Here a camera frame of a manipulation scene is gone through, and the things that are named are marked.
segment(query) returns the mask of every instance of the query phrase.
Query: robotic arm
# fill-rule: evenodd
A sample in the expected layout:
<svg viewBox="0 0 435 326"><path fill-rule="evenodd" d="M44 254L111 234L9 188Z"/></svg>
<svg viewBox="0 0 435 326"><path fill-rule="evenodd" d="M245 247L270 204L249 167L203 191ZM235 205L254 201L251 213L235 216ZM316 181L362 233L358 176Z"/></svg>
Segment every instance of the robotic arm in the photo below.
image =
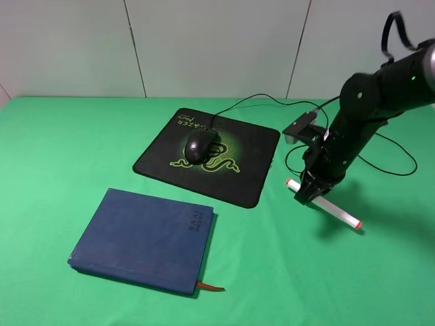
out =
<svg viewBox="0 0 435 326"><path fill-rule="evenodd" d="M389 30L396 21L402 43L414 53L394 62L387 50ZM307 112L283 133L309 146L303 154L305 169L294 196L301 204L328 193L375 132L405 111L435 102L435 39L414 47L406 35L400 12L388 16L382 35L388 62L374 74L356 73L340 93L340 110L329 129L313 125L315 112Z"/></svg>

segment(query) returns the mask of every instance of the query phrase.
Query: green tablecloth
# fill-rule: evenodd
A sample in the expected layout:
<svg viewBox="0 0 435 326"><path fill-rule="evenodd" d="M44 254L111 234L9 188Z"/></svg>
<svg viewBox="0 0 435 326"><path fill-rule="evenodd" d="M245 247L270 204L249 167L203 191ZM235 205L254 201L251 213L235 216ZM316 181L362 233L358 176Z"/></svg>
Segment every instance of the green tablecloth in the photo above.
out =
<svg viewBox="0 0 435 326"><path fill-rule="evenodd" d="M357 159L329 199L358 234L292 198L281 138L258 206L242 209L136 175L132 164L180 107L215 113L235 100L17 98L0 111L0 325L433 325L435 111L384 127L417 159L411 177ZM251 100L224 114L283 130L309 105ZM334 103L326 110L333 117ZM302 167L300 155L290 164ZM413 163L374 138L380 167ZM79 274L67 259L108 187L214 206L196 299Z"/></svg>

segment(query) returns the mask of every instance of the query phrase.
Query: black strap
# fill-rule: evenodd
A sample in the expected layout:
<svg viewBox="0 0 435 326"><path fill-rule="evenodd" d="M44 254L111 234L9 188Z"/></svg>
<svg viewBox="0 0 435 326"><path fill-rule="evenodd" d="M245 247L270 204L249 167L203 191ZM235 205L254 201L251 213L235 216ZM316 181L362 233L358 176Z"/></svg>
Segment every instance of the black strap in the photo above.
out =
<svg viewBox="0 0 435 326"><path fill-rule="evenodd" d="M406 34L405 29L405 23L403 21L402 13L401 12L392 12L385 22L385 26L383 27L382 32L382 41L381 41L381 48L382 53L388 58L388 62L384 65L389 65L394 62L394 57L391 53L388 52L388 35L389 30L392 27L393 21L396 21L397 30L399 32L400 40L402 41L402 44L410 51L418 51L419 48L416 48L411 41L409 41L408 35Z"/></svg>

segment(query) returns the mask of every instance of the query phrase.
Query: computer mouse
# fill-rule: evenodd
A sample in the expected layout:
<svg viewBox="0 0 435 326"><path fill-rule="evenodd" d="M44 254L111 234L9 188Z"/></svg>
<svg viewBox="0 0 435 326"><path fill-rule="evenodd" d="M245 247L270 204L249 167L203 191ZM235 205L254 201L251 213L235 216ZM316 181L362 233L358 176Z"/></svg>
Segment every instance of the computer mouse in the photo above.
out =
<svg viewBox="0 0 435 326"><path fill-rule="evenodd" d="M184 147L184 156L191 164L201 164L209 156L211 145L218 139L218 132L212 128L198 128L190 132Z"/></svg>

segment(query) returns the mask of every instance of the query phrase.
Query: mouse cable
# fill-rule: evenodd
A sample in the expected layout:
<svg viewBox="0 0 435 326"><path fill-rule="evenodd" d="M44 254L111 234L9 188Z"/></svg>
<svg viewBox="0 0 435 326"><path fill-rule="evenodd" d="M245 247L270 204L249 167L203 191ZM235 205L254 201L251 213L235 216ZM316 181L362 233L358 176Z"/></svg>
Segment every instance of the mouse cable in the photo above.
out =
<svg viewBox="0 0 435 326"><path fill-rule="evenodd" d="M329 100L328 102L323 103L322 105L317 105L317 104L315 104L315 103L313 103L313 102L310 102L310 101L298 101L298 102L293 102L293 103L283 103L283 102L278 101L277 99L273 98L272 96L270 96L270 95L268 95L268 94L265 94L265 93L258 93L258 94L254 94L254 95L251 95L251 96L249 96L249 97L246 97L246 98L244 98L243 100L240 100L239 102L237 102L236 104L230 106L229 108L227 108L227 109L225 109L225 110L222 110L222 111L217 112L216 114L214 114L213 117L211 118L211 121L210 121L210 128L213 128L213 121L214 121L215 117L217 117L218 115L220 115L220 114L222 114L222 113L224 113L224 112L230 111L231 109L234 109L237 105L239 105L239 104L242 103L242 102L245 102L246 100L249 100L250 98L253 98L253 97L255 97L255 96L260 96L260 95L265 96L265 97L269 97L271 100L274 100L276 103L278 103L278 104L280 104L280 105L283 105L284 107L289 107L290 105L296 105L296 104L302 104L302 103L307 103L307 104L314 105L314 106L316 107L316 109L314 110L315 112L318 112L318 111L320 110L320 111L322 111L323 114L325 115L325 118L326 118L326 126L327 126L327 127L329 126L329 118L328 118L328 115L326 114L326 112L322 109L322 107L324 107L324 106L327 105L328 103L330 103L330 102L332 102L332 101L335 101L336 99L339 98L339 96L336 97L336 98L333 98L333 99Z"/></svg>
<svg viewBox="0 0 435 326"><path fill-rule="evenodd" d="M325 103L323 103L323 104L321 104L321 105L318 105L318 107L319 108L322 108L322 107L324 107L325 105L327 105L327 104L329 104L329 103L331 103L331 102L333 102L333 101L335 101L336 99L338 99L338 98L340 98L339 96L336 96L336 97L334 97L334 98L331 98L329 101L326 101ZM409 175L413 175L416 171L417 171L417 169L418 169L418 164L417 164L417 161L416 161L416 159L414 158L414 156L412 156L403 146L401 146L401 144L399 144L397 141L394 141L393 139L391 139L391 138L388 138L388 137L386 137L386 136L384 136L383 134L379 134L378 132L376 132L375 133L377 136L379 136L379 137L381 137L381 138L384 138L385 140L387 140L387 141L391 141L393 144L395 144L395 145L397 145L407 156L409 156L410 158L411 158L411 160L414 162L414 165L415 165L415 167L414 167L414 169L411 171L411 172L409 172L409 173L395 173L395 172L391 172L391 171L387 171L387 170L383 170L382 168L379 168L378 166L375 166L373 163L370 163L368 160L366 160L365 158L363 158L361 155L358 155L358 157L361 159L361 160L363 160L365 163L367 163L368 165L370 165L371 167L373 167L373 168L375 168L375 169L377 169L378 171L381 171L381 172L383 172L383 173L386 173L386 174L388 174L388 175L396 175L396 176L398 176L398 177L407 177L407 176L409 176ZM297 170L294 170L294 169L292 169L292 168L290 168L289 166L288 166L288 158L289 158L289 156L290 156L290 154L294 151L294 150L296 150L296 149L299 149L299 148L302 148L302 147L306 147L307 145L300 145L300 146L296 146L296 147L294 147L294 148L292 148L288 153L287 153L287 155L285 156L285 166L287 167L287 169L291 172L291 173L293 173L294 175L296 175L297 177L299 177L300 176L300 174L302 173L302 171L297 171Z"/></svg>

